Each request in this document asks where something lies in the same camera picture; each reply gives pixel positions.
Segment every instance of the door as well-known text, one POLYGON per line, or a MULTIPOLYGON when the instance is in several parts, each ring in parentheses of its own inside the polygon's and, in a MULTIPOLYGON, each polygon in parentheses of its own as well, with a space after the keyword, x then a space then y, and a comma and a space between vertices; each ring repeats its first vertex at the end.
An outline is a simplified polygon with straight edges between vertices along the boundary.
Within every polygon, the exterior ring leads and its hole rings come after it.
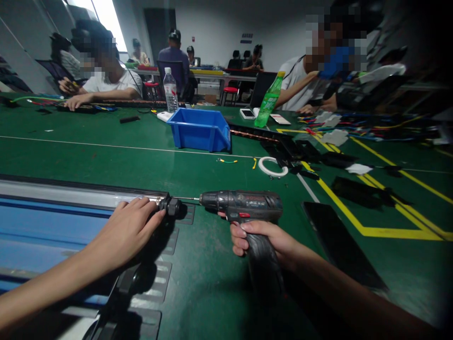
POLYGON ((145 8, 145 21, 151 43, 154 64, 157 65, 160 50, 168 47, 168 33, 176 28, 176 14, 170 8, 145 8))

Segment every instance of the drill handle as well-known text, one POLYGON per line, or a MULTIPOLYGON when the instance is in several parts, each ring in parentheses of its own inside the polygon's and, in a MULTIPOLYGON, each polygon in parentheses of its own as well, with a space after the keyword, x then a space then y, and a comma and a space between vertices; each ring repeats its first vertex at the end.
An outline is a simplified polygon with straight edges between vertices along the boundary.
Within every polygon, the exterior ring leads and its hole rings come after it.
POLYGON ((249 271, 259 300, 274 305, 284 294, 283 276, 275 249, 265 235, 247 234, 249 271))

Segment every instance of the tape roll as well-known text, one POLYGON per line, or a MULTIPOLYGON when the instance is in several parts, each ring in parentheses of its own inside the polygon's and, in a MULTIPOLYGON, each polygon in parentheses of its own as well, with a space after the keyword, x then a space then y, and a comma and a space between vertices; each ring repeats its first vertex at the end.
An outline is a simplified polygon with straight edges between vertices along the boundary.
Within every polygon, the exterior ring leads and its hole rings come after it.
POLYGON ((277 163, 277 160, 274 157, 262 157, 260 158, 260 161, 258 162, 258 167, 261 169, 262 172, 264 172, 266 175, 273 176, 273 177, 283 177, 288 174, 288 167, 283 167, 282 172, 273 172, 269 169, 267 169, 264 165, 264 161, 271 161, 274 163, 277 163))

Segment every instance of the red stool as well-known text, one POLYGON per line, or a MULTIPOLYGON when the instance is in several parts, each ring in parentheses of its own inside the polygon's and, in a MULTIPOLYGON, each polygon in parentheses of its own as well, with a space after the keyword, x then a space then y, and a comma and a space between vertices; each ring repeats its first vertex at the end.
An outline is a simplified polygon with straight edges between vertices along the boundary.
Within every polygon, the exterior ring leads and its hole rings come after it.
POLYGON ((149 99, 152 99, 154 101, 158 100, 159 96, 157 94, 157 89, 159 87, 159 83, 148 83, 148 82, 145 82, 144 84, 146 86, 146 91, 148 92, 149 99))
POLYGON ((239 93, 239 89, 236 87, 225 87, 223 89, 223 94, 225 96, 225 103, 227 102, 228 94, 231 94, 231 104, 233 106, 236 106, 236 98, 237 98, 238 93, 239 93))

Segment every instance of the window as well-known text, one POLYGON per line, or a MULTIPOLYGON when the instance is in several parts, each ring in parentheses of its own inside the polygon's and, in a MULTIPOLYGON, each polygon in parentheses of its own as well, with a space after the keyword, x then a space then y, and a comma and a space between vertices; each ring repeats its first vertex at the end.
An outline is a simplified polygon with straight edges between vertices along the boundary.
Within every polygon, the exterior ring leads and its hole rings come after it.
POLYGON ((123 33, 112 0, 68 0, 69 5, 83 7, 96 13, 101 24, 112 32, 119 52, 127 52, 123 33))

